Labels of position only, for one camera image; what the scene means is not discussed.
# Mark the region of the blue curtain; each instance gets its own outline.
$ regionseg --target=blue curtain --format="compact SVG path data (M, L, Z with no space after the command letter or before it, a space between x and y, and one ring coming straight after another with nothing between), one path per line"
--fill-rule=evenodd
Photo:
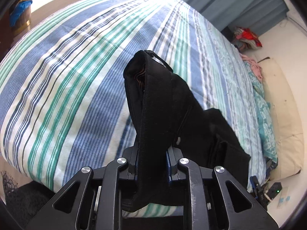
M261 35L286 17L284 0L184 0L218 30L248 27Z

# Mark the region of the metal screw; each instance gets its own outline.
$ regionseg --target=metal screw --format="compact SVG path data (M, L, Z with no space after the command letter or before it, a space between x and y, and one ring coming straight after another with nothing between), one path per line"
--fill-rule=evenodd
M187 158L181 158L179 161L182 164L188 164L189 163L189 159L187 159Z
M82 171L82 173L88 173L88 172L91 171L91 168L88 167L88 166L85 166L85 167L83 167L83 168L81 169L81 171Z
M222 166L216 166L215 167L215 170L218 172L218 173L224 173L225 169L222 167Z
M120 158L117 159L117 162L120 163L120 164L123 164L123 163L125 163L126 161L127 161L127 160L126 160L126 158L124 158L124 157L120 157Z

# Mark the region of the triangular cutout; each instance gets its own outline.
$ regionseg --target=triangular cutout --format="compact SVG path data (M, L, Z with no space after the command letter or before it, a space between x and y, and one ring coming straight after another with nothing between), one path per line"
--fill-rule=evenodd
M236 213L251 209L252 204L231 181L226 181L226 187L228 189L231 202Z
M69 214L72 211L79 187L80 182L73 183L53 204L54 209Z

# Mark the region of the pink cloth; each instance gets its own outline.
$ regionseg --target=pink cloth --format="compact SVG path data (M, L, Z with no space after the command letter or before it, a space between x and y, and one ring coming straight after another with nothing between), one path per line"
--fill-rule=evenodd
M259 66L258 63L253 58L250 58L250 57L248 57L244 54L241 54L241 53L240 53L240 56L241 56L243 61L247 61L250 64L252 72L257 77L257 79L260 82L262 82L262 74L261 74L262 68L261 68L261 66Z

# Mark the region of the bed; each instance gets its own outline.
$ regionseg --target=bed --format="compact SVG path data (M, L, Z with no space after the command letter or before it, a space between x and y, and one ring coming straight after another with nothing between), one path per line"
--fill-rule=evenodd
M265 182L253 88L237 51L182 0L83 0L26 34L0 65L0 149L20 173L57 192L80 168L132 146L123 70L153 50L203 107L218 108ZM181 214L148 205L124 216Z

